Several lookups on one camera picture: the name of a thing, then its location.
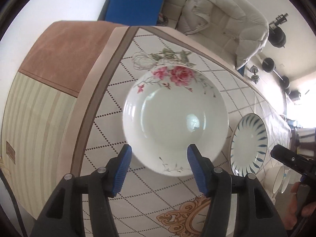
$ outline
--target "blue cushion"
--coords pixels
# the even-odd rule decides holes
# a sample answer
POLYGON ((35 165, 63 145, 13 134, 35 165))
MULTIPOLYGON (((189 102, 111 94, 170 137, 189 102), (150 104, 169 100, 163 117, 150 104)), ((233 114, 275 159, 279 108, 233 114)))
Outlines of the blue cushion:
POLYGON ((105 20, 128 26, 156 25, 163 0, 110 0, 105 20))

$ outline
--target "finger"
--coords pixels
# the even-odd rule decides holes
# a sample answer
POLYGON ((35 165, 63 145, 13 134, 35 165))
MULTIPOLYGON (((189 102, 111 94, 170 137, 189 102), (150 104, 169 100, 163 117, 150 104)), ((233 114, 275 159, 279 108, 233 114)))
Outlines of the finger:
POLYGON ((309 203, 302 209, 302 216, 303 217, 310 216, 314 212, 315 209, 316 209, 316 201, 309 203))
POLYGON ((296 198, 296 194, 292 195, 291 202, 290 202, 288 208, 289 208, 289 213, 290 213, 291 215, 294 215, 295 212, 297 211, 297 198, 296 198))
POLYGON ((292 186, 290 192, 292 192, 292 193, 297 193, 298 187, 300 186, 300 184, 301 184, 301 182, 296 182, 295 184, 293 184, 293 186, 292 186))
POLYGON ((294 215, 287 214, 283 219, 282 219, 284 228, 286 230, 292 230, 293 227, 297 223, 297 218, 294 215))

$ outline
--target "blue striped plate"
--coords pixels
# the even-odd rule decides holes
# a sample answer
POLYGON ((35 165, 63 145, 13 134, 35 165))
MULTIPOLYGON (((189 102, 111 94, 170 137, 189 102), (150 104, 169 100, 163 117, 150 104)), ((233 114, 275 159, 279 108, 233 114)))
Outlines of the blue striped plate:
POLYGON ((257 114, 247 114, 239 121, 230 145, 234 175, 256 174, 263 165, 267 148, 267 130, 262 119, 257 114))

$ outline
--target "cup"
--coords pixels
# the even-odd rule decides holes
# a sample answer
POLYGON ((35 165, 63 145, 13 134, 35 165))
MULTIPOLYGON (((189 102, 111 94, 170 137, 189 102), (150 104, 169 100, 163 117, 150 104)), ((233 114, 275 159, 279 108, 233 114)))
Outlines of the cup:
POLYGON ((280 188, 283 177, 284 177, 285 167, 284 165, 275 166, 270 168, 264 179, 264 187, 272 192, 276 193, 280 188))

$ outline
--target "plate rim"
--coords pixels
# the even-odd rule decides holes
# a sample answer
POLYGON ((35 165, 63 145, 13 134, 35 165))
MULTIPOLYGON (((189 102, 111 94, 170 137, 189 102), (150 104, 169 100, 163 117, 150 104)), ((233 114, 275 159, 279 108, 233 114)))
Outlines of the plate rim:
MULTIPOLYGON (((233 171, 233 168, 232 168, 232 163, 231 163, 231 152, 232 152, 232 143, 233 143, 233 138, 234 138, 234 135, 235 135, 235 132, 236 132, 236 130, 237 130, 237 128, 238 128, 238 126, 239 126, 239 124, 240 124, 240 122, 245 118, 245 117, 247 117, 248 115, 256 115, 256 116, 258 116, 258 118, 263 122, 263 126, 264 126, 264 129, 265 129, 265 131, 266 131, 266 133, 267 133, 267 137, 268 137, 268 131, 267 131, 267 128, 265 127, 265 123, 264 123, 264 121, 263 121, 263 119, 258 115, 258 114, 256 114, 256 113, 248 113, 248 114, 246 114, 245 116, 243 116, 242 118, 241 118, 241 120, 239 120, 238 121, 238 124, 236 125, 236 127, 235 127, 235 129, 234 129, 234 131, 233 131, 233 134, 232 134, 232 137, 230 138, 230 144, 229 144, 229 165, 230 165, 230 169, 232 170, 232 172, 233 172, 233 174, 234 175, 236 175, 235 174, 235 172, 233 171)), ((264 160, 265 160, 265 157, 266 157, 266 155, 267 155, 267 150, 266 150, 266 152, 265 152, 265 155, 264 155, 264 159, 263 159, 263 163, 264 163, 264 160)))

